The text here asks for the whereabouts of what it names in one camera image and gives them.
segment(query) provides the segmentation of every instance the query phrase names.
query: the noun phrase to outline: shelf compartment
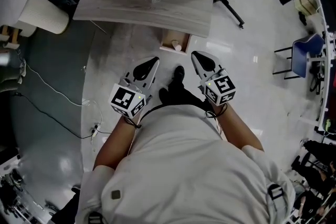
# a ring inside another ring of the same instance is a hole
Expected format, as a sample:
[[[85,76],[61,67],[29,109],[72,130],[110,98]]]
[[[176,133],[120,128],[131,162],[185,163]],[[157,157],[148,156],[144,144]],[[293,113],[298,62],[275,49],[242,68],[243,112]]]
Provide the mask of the shelf compartment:
[[[190,34],[182,33],[179,31],[174,30],[163,30],[163,40],[161,42],[161,50],[166,50],[170,52],[174,52],[177,54],[186,55],[189,45]],[[181,45],[182,49],[177,51],[174,49],[172,45],[172,41],[177,40],[178,43]]]

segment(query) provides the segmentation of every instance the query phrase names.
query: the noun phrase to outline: strap buckle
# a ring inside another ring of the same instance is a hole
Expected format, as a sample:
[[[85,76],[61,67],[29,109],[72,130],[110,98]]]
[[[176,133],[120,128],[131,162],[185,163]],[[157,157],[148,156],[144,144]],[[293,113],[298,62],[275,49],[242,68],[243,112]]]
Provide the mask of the strap buckle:
[[[275,200],[279,197],[282,197],[284,195],[284,191],[282,187],[280,187],[278,184],[272,184],[268,188],[268,194],[272,198],[272,200]]]

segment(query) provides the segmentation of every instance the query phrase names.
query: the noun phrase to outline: black cable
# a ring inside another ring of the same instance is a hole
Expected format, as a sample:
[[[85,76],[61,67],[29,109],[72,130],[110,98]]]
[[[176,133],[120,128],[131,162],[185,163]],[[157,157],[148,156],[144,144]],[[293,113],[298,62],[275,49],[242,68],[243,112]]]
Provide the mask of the black cable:
[[[141,125],[137,125],[134,121],[132,121],[130,118],[126,118],[124,117],[124,120],[126,123],[132,125],[133,127],[135,127],[136,129],[140,129],[141,128]]]
[[[53,119],[54,121],[56,121],[59,125],[61,125],[63,128],[67,129],[71,134],[73,134],[74,136],[76,136],[77,138],[80,138],[80,139],[85,139],[85,138],[89,138],[89,137],[92,137],[93,134],[89,135],[89,136],[86,136],[86,137],[80,137],[79,135],[75,134],[72,130],[70,130],[69,128],[67,128],[65,125],[63,125],[61,122],[59,122],[58,120],[56,120],[53,116],[49,115],[47,112],[44,112],[42,111],[41,109],[39,109],[33,102],[31,102],[31,100],[26,97],[25,95],[23,95],[22,93],[19,93],[19,92],[15,92],[14,93],[14,96],[18,96],[18,97],[24,97],[26,98],[29,103],[31,103],[33,105],[33,107],[35,107],[40,113],[48,116],[49,118]]]
[[[216,115],[214,112],[212,111],[207,111],[205,112],[205,115],[208,119],[214,119],[214,118],[218,118],[219,116],[223,115],[224,112],[227,110],[227,103],[225,103],[223,105],[222,111],[220,111],[220,113],[218,115]]]
[[[112,133],[112,132],[109,132],[109,133],[101,132],[101,131],[98,131],[97,128],[96,128],[96,131],[97,131],[98,133],[101,133],[101,134],[111,134],[111,133]]]

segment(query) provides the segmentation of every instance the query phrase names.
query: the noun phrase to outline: wooden desk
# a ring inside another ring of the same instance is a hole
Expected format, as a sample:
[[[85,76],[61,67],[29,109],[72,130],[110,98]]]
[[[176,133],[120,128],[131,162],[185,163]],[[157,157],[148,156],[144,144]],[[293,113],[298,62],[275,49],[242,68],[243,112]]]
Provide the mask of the wooden desk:
[[[213,0],[80,0],[75,20],[141,24],[207,37]]]

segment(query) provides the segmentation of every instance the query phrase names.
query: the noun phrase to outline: black wrist strap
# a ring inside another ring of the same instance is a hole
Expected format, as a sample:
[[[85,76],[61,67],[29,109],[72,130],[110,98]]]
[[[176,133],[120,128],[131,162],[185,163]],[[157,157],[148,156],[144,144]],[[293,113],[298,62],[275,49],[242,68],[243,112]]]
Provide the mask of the black wrist strap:
[[[220,111],[217,115],[212,111],[205,112],[205,115],[209,119],[214,119],[214,118],[218,118],[219,116],[223,115],[226,110],[227,110],[227,103],[223,105],[222,111]]]
[[[125,120],[125,122],[127,123],[127,124],[130,124],[130,125],[132,125],[134,128],[136,128],[136,129],[140,129],[141,128],[141,126],[142,125],[137,125],[134,121],[132,121],[130,118],[126,118],[126,117],[124,117],[124,120]]]

